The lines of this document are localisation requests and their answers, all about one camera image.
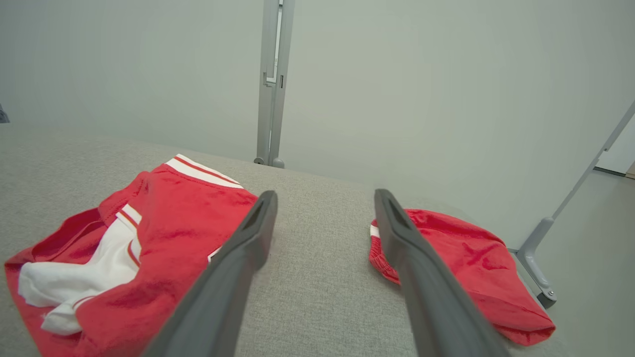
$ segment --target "metal stand leg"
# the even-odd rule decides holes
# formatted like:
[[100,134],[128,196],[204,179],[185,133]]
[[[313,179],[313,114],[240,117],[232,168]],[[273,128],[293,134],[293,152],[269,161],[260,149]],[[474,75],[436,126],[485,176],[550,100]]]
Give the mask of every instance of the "metal stand leg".
[[546,309],[553,306],[558,298],[551,288],[549,280],[547,280],[545,275],[542,274],[542,271],[536,263],[535,255],[536,248],[542,241],[542,238],[545,237],[553,223],[554,219],[552,217],[543,218],[540,223],[538,223],[536,229],[531,232],[529,238],[527,238],[527,240],[523,243],[523,246],[521,246],[518,252],[516,252],[516,257],[525,269],[527,269],[531,278],[542,291],[542,293],[538,295],[538,300]]

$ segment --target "metal frame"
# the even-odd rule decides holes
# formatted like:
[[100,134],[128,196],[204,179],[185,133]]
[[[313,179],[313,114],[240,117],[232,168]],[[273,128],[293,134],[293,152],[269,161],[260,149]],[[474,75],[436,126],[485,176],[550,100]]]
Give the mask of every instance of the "metal frame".
[[633,101],[630,108],[622,117],[622,120],[620,120],[620,123],[617,125],[615,130],[613,130],[613,133],[611,133],[611,135],[608,137],[606,143],[602,145],[602,148],[596,155],[595,159],[593,159],[589,167],[587,167],[585,172],[582,174],[582,177],[580,177],[575,186],[573,186],[571,192],[569,192],[565,200],[560,204],[554,214],[551,217],[543,218],[540,223],[538,223],[538,226],[533,230],[533,232],[531,232],[531,234],[529,235],[527,240],[525,240],[519,250],[510,250],[512,253],[516,254],[516,257],[518,258],[520,263],[525,267],[531,278],[542,291],[542,295],[544,295],[546,299],[551,301],[549,305],[553,305],[558,300],[558,296],[551,288],[549,280],[547,280],[543,272],[540,270],[538,263],[536,262],[536,248],[538,248],[538,245],[543,240],[543,238],[545,238],[547,232],[549,232],[549,229],[551,228],[551,226],[553,226],[556,218],[560,215],[562,210],[565,209],[567,203],[569,203],[573,195],[578,191],[584,180],[587,178],[587,176],[589,176],[590,172],[598,163],[599,157],[600,155],[602,155],[602,152],[608,151],[611,148],[611,146],[613,145],[613,143],[615,143],[617,137],[620,136],[620,133],[622,133],[622,130],[626,127],[626,124],[628,124],[633,115],[635,115],[635,101]]
[[[282,7],[277,70],[274,77],[278,10]],[[265,0],[262,21],[262,47],[260,51],[260,98],[258,101],[258,144],[253,162],[284,168],[278,158],[286,91],[286,73],[289,67],[291,30],[295,0]]]

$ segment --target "folded clothing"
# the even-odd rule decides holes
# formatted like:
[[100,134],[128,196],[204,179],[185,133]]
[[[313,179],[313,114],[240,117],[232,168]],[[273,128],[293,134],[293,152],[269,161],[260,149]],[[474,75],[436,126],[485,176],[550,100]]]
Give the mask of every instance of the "folded clothing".
[[[516,272],[507,247],[494,234],[442,213],[405,210],[421,235],[450,268],[492,325],[508,339],[530,346],[548,339],[556,327]],[[386,279],[399,274],[382,251],[377,220],[370,226],[369,259]]]
[[42,355],[138,356],[256,200],[177,155],[9,259]]

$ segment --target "red stripe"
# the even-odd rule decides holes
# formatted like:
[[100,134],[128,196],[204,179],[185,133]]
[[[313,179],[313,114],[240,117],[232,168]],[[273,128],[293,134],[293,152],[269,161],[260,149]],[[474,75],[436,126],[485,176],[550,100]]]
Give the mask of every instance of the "red stripe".
[[137,258],[135,258],[135,255],[132,254],[132,241],[128,243],[128,255],[130,256],[130,259],[132,259],[132,261],[135,262],[137,266],[140,266],[139,261],[137,260]]
[[75,307],[76,307],[76,306],[77,306],[80,302],[85,301],[85,300],[87,300],[87,299],[90,299],[90,298],[92,298],[92,297],[95,297],[95,295],[90,295],[90,296],[87,296],[87,297],[83,297],[83,298],[81,298],[81,299],[79,299],[79,300],[75,301],[75,304],[73,304],[73,307],[72,307],[72,308],[73,308],[73,309],[75,309]]
[[189,167],[191,167],[191,168],[197,169],[197,170],[199,170],[199,171],[201,171],[201,172],[205,172],[205,173],[210,174],[210,175],[212,175],[212,176],[216,176],[216,177],[218,177],[219,179],[221,179],[221,180],[225,180],[225,181],[230,182],[230,183],[232,183],[232,184],[239,185],[239,183],[238,183],[238,182],[232,181],[232,180],[230,180],[230,179],[228,179],[228,178],[226,178],[226,177],[223,177],[223,176],[221,176],[221,175],[219,175],[219,174],[217,174],[217,173],[213,173],[213,172],[211,172],[211,171],[205,170],[204,168],[200,168],[200,167],[198,167],[198,166],[194,166],[194,165],[192,165],[192,164],[188,163],[187,161],[183,160],[182,158],[180,158],[180,157],[178,157],[178,156],[175,156],[174,158],[175,158],[176,160],[178,160],[179,162],[181,162],[181,163],[183,163],[183,164],[186,164],[187,166],[189,166]]
[[119,211],[121,213],[122,216],[126,217],[127,220],[130,221],[130,223],[135,226],[135,228],[137,228],[137,223],[135,222],[135,220],[132,219],[132,217],[130,217],[126,212],[124,212],[123,210]]

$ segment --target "gray floor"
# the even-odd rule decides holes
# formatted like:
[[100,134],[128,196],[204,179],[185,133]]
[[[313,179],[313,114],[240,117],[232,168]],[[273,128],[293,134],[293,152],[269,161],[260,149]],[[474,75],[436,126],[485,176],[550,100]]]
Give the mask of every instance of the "gray floor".
[[538,248],[575,356],[635,356],[635,180],[592,172]]

